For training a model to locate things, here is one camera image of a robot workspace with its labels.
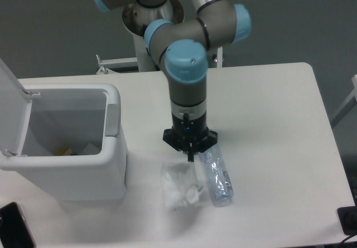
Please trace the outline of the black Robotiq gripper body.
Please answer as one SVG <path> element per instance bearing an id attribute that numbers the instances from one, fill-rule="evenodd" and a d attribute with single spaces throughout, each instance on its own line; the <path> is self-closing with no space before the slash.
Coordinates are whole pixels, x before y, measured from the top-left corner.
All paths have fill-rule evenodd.
<path id="1" fill-rule="evenodd" d="M 208 128 L 206 113 L 197 119 L 172 114 L 172 127 L 163 132 L 163 141 L 186 154 L 202 153 L 218 142 L 218 134 Z"/>

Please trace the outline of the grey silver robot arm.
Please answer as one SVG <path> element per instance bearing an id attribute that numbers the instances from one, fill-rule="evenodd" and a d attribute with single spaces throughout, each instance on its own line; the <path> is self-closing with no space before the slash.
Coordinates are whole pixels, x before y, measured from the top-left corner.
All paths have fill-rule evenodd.
<path id="1" fill-rule="evenodd" d="M 172 0 L 94 0 L 102 11 L 132 6 L 133 32 L 168 80 L 172 127 L 163 140 L 189 161 L 214 146 L 216 132 L 206 124 L 206 53 L 249 36 L 247 9 L 230 0 L 192 0 L 196 17 L 174 23 Z"/>

